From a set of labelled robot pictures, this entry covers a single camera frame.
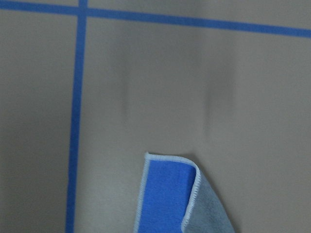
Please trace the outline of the blue grey towel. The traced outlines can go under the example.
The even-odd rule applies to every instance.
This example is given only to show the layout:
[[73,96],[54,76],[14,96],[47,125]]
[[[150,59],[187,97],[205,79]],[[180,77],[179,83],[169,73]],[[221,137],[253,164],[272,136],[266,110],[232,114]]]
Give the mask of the blue grey towel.
[[135,233],[233,233],[210,183],[193,161],[145,154]]

